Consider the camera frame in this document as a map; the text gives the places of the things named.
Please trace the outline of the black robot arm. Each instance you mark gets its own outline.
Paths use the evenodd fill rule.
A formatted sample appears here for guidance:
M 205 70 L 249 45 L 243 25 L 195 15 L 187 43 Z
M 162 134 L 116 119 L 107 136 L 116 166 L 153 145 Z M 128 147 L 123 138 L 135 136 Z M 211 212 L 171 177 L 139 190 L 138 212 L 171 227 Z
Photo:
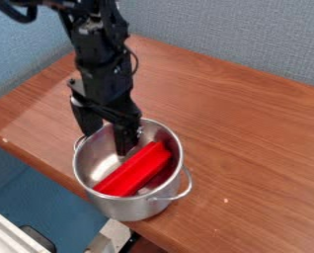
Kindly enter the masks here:
M 139 142 L 142 111 L 131 97 L 139 58 L 126 45 L 130 24 L 118 0 L 0 0 L 0 12 L 22 24 L 38 19 L 42 6 L 58 13 L 74 46 L 80 77 L 67 85 L 80 130 L 91 136 L 110 123 L 123 156 Z

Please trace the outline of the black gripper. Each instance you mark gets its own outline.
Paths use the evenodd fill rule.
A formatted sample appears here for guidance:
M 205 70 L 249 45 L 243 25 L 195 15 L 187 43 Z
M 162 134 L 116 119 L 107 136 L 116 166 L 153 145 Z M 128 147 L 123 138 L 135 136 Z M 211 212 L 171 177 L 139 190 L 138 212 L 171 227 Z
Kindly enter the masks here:
M 80 80 L 70 83 L 70 105 L 86 136 L 114 125 L 116 152 L 126 156 L 139 143 L 142 111 L 134 89 L 132 52 L 126 45 L 128 23 L 118 14 L 106 19 L 87 15 L 67 16 L 67 33 L 75 50 Z

